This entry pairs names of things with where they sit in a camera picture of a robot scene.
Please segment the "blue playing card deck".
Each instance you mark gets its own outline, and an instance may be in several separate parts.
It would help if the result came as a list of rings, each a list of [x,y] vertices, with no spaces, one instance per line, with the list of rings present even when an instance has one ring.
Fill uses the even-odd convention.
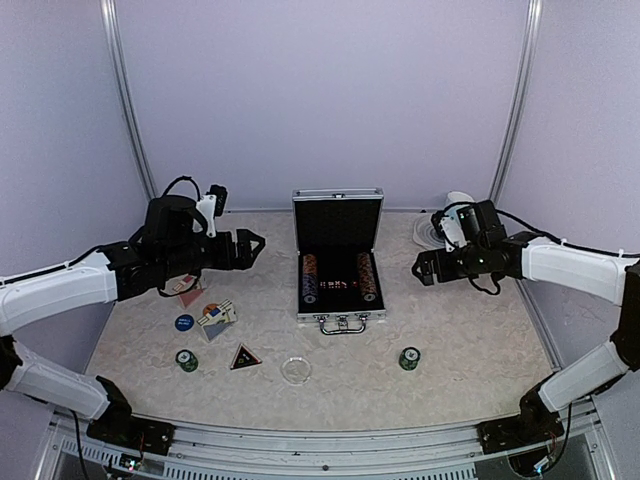
[[[207,315],[202,315],[196,325],[201,336],[207,342],[212,342],[227,328],[237,322],[237,314],[234,304],[226,299],[217,303],[218,308]]]

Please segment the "aluminium poker case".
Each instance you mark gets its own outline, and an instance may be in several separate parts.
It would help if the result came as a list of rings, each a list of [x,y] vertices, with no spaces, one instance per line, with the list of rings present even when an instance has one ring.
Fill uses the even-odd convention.
[[[359,335],[372,321],[386,317],[383,292],[375,258],[383,190],[297,189],[292,194],[297,252],[297,320],[317,325],[325,336]],[[359,289],[357,255],[367,252],[373,266],[378,296],[363,300]],[[302,298],[303,256],[317,258],[318,281],[342,280],[347,290],[323,290],[306,304]]]

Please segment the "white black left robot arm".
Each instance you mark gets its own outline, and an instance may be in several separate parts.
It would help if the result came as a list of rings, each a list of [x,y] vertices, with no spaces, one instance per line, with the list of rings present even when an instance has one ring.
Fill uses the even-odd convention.
[[[89,421],[93,439],[139,452],[167,454],[170,423],[132,413],[124,394],[102,376],[75,373],[17,342],[17,330],[68,311],[128,300],[203,270],[247,270],[266,245],[247,229],[219,232],[215,193],[199,200],[163,195],[127,241],[100,245],[77,259],[1,281],[1,387],[54,404]]]

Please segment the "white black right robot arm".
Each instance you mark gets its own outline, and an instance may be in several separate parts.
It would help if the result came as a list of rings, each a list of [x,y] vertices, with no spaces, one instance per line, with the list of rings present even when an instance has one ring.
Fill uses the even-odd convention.
[[[486,454],[534,445],[569,433],[569,411],[639,369],[639,256],[580,246],[497,208],[462,198],[431,216],[440,249],[418,254],[411,271],[425,286],[486,276],[496,296],[504,279],[522,283],[528,303],[563,363],[531,387],[516,415],[482,422]],[[562,352],[577,322],[602,321],[586,346]]]

